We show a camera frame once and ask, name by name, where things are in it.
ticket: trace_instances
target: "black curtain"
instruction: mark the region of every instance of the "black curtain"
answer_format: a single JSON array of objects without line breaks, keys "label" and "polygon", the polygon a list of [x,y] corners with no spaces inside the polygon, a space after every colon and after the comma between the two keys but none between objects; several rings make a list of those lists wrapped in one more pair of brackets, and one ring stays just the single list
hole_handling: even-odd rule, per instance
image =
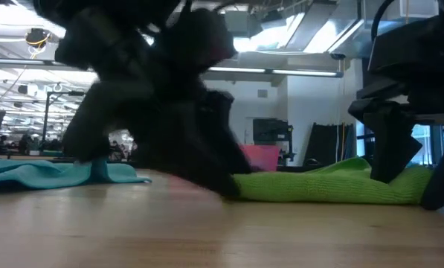
[{"label": "black curtain", "polygon": [[314,123],[303,165],[334,164],[337,140],[339,140],[338,161],[355,156],[355,128],[353,124],[323,126]]}]

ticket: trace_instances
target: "wooden table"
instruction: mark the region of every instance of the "wooden table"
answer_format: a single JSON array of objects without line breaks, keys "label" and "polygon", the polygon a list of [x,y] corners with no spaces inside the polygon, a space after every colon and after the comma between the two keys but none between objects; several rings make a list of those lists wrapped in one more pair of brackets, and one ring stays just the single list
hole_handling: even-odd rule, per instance
[{"label": "wooden table", "polygon": [[152,178],[0,195],[0,268],[444,268],[444,210],[226,203]]}]

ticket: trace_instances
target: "green towel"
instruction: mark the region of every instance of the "green towel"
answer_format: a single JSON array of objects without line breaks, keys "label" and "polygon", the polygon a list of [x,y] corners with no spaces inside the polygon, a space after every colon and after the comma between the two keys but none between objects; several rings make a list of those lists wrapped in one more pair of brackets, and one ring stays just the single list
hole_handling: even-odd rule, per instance
[{"label": "green towel", "polygon": [[416,205],[431,174],[426,167],[407,167],[386,184],[371,179],[369,163],[355,158],[305,173],[237,174],[235,180],[246,200]]}]

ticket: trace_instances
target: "teal cloth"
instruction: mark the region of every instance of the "teal cloth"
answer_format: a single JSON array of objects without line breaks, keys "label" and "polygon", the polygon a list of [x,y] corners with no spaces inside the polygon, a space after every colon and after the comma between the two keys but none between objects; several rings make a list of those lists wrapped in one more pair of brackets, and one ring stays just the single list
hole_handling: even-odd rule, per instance
[{"label": "teal cloth", "polygon": [[135,169],[125,164],[54,164],[43,160],[0,159],[0,182],[19,182],[33,189],[72,187],[88,183],[152,182],[147,177],[137,177]]}]

